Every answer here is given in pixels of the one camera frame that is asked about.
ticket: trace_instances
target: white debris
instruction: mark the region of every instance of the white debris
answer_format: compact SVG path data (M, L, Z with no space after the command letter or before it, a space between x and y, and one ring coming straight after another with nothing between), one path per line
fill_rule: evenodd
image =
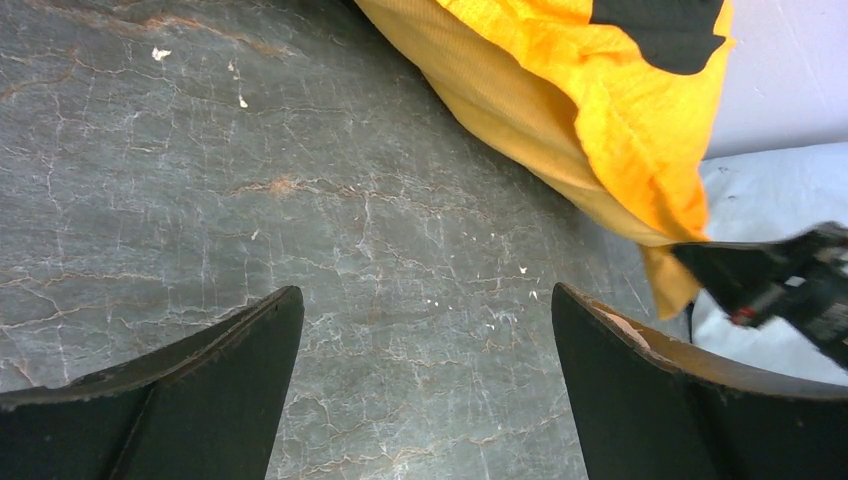
M157 62L161 62L162 60L165 60L165 57L167 57L170 54L171 54L170 50L159 50L158 48L153 47L153 53L151 53L150 56L153 57L153 60L156 60Z

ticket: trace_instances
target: brown stain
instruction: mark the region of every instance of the brown stain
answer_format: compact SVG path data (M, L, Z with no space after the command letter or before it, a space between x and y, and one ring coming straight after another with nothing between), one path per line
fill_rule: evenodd
M0 103L5 102L9 98L11 98L14 94L24 90L28 87L34 87L36 85L53 85L56 83L62 83L74 73L74 65L76 64L76 58L74 57L74 53L76 51L76 47L68 50L68 57L72 60L71 64L68 65L65 70L59 74L56 78L48 78L48 79L38 79L38 80L28 80L26 82L20 82L13 84L7 87L5 90L0 92Z
M108 28L115 33L137 35L162 30L168 27L185 27L192 30L204 30L234 42L244 43L263 55L276 57L291 55L291 51L285 47L269 45L241 33L227 32L211 25L206 25L192 18L180 17L169 13L160 13L140 23L132 23L111 17L107 13L99 12L95 9L69 8L62 5L61 2L54 3L50 0L27 0L26 3L33 9L60 15L91 27Z
M247 192L268 192L275 197L286 197L297 190L297 188L297 181L291 175L283 175L269 183L252 183L244 187L239 187L231 191L227 196L236 197Z

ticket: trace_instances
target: yellow bag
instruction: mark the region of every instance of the yellow bag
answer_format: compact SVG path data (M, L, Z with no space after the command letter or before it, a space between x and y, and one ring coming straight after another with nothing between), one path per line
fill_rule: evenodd
M661 318L697 282L729 1L357 0L474 135L637 242Z

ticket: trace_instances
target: crack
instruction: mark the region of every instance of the crack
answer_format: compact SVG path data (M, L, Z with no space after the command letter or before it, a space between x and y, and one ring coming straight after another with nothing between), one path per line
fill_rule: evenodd
M68 57L71 58L72 62L68 65L67 68L56 78L47 78L47 79L38 79L38 80L27 80L25 82L16 83L14 85L9 86L0 93L0 103L5 102L16 93L21 92L29 87L34 87L36 85L54 85L57 83L62 83L74 73L74 66L76 65L76 58L74 54L76 53L76 47L72 47L68 50Z
M66 280L72 279L85 279L85 280L124 280L124 279L132 279L132 280L141 280L141 281L151 281L151 282L161 282L162 278L154 277L152 275L142 275L138 273L129 273L129 272L121 272L117 274L95 274L95 273L77 273L77 272L63 272L58 277L48 278L44 281L36 280L35 278L27 275L25 277L16 278L13 280L9 280L5 283L0 283L0 288L8 288L14 287L24 284L35 284L39 287L49 287L53 284L61 283Z

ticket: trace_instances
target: black patch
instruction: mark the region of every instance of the black patch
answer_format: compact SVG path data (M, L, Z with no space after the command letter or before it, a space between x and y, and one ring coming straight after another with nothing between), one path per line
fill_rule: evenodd
M692 332L692 316L695 315L695 302L690 302L689 305L686 305L683 315L686 319L686 325L689 327L689 343L695 343L695 335Z
M724 0L594 0L593 25L620 28L649 65L677 75L704 69L725 38L713 34Z

